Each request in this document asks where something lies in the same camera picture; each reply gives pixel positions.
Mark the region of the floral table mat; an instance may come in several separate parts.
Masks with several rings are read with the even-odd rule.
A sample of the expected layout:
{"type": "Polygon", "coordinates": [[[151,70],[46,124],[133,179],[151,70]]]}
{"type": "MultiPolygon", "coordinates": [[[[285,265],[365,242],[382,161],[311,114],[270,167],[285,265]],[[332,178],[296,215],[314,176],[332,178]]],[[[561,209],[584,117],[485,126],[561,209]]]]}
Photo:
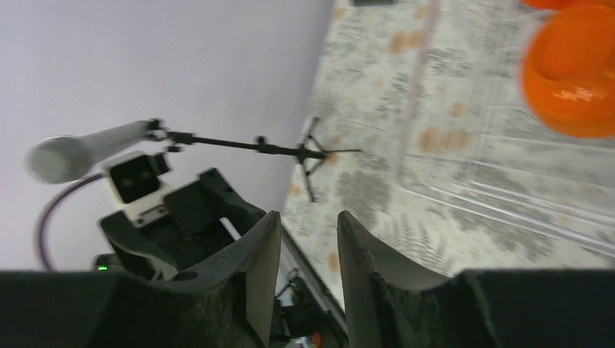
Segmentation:
{"type": "Polygon", "coordinates": [[[338,303],[343,210],[445,276],[614,267],[612,1],[335,1],[308,125],[284,220],[338,303]]]}

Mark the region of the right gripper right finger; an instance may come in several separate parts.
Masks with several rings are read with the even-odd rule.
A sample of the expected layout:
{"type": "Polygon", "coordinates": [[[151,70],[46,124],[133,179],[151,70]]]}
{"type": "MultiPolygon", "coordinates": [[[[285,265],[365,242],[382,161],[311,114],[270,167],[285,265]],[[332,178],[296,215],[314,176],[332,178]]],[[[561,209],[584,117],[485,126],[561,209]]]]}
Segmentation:
{"type": "Polygon", "coordinates": [[[448,278],[349,212],[337,245],[351,347],[612,347],[614,272],[470,269],[448,278]]]}

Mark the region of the orange bowl rear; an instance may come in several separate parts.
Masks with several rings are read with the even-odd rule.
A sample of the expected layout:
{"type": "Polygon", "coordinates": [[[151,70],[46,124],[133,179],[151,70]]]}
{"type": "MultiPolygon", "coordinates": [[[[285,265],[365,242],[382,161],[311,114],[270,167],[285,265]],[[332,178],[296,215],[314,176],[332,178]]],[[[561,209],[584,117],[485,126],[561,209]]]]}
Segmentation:
{"type": "Polygon", "coordinates": [[[575,0],[521,0],[524,5],[541,10],[560,10],[574,2],[575,0]]]}

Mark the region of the grey lego baseplate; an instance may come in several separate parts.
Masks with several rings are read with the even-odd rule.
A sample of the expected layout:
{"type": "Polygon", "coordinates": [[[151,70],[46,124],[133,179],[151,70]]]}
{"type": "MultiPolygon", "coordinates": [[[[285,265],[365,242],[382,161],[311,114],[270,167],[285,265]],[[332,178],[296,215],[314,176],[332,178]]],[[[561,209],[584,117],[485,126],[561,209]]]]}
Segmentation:
{"type": "Polygon", "coordinates": [[[352,0],[354,7],[379,7],[396,4],[397,0],[352,0]]]}

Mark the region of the black microphone tripod stand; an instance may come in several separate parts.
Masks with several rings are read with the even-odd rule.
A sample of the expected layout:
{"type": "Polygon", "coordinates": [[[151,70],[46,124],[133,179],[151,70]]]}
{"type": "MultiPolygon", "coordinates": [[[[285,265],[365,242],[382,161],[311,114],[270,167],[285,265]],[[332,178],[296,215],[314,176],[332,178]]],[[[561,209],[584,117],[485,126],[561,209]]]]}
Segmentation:
{"type": "Polygon", "coordinates": [[[314,117],[302,138],[294,148],[274,145],[268,142],[264,136],[257,136],[252,143],[226,141],[215,138],[205,138],[193,133],[169,130],[162,125],[160,119],[146,121],[146,139],[150,141],[168,141],[167,152],[181,152],[184,146],[204,144],[223,146],[235,149],[246,149],[260,154],[283,155],[295,158],[296,163],[302,168],[305,182],[305,190],[311,202],[317,202],[315,192],[310,182],[310,176],[329,158],[338,153],[361,153],[361,149],[327,149],[314,136],[314,130],[321,122],[319,117],[314,117]]]}

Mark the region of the orange bowl front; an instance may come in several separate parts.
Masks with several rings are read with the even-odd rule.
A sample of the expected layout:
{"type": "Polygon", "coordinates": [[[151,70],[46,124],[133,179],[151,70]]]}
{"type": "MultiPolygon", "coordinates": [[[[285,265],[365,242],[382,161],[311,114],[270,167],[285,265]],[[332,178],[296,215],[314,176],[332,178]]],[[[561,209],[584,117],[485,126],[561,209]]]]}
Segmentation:
{"type": "Polygon", "coordinates": [[[614,136],[614,2],[578,1],[546,20],[527,47],[521,89],[552,131],[614,136]]]}

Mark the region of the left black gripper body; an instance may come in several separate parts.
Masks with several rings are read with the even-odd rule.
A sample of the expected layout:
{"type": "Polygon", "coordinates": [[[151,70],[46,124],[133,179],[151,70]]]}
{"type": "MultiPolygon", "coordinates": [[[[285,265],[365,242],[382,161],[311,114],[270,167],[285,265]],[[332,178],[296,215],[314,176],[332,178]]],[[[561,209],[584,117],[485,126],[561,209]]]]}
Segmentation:
{"type": "Polygon", "coordinates": [[[122,269],[147,280],[170,280],[234,242],[223,218],[243,236],[264,215],[210,168],[163,194],[135,220],[120,210],[102,218],[99,227],[122,269]]]}

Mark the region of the orange bowl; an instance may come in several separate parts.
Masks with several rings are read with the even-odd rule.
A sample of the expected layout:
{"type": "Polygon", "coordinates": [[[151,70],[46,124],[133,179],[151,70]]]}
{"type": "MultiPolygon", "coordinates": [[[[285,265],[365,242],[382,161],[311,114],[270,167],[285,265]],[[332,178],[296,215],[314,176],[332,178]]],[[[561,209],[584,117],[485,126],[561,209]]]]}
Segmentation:
{"type": "Polygon", "coordinates": [[[575,0],[521,0],[524,5],[541,10],[560,10],[574,2],[575,0]]]}
{"type": "Polygon", "coordinates": [[[521,89],[552,131],[614,136],[614,2],[578,1],[546,20],[527,47],[521,89]]]}

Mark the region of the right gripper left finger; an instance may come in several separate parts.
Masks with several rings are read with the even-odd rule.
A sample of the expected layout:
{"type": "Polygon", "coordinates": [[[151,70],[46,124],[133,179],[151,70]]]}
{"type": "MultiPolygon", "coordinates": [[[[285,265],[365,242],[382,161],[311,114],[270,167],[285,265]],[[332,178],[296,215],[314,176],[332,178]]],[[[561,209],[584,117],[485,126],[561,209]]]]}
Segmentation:
{"type": "Polygon", "coordinates": [[[3,272],[3,347],[266,347],[281,251],[269,212],[230,246],[149,282],[120,271],[3,272]]]}

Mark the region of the silver microphone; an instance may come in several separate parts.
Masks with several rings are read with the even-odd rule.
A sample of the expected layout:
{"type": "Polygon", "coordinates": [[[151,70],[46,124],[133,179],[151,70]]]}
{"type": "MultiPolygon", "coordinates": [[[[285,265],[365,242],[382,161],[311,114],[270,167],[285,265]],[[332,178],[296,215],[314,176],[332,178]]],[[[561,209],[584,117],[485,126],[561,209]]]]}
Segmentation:
{"type": "Polygon", "coordinates": [[[148,140],[157,140],[159,119],[141,120],[84,136],[55,136],[34,146],[26,155],[31,175],[47,184],[76,181],[99,162],[148,140]]]}

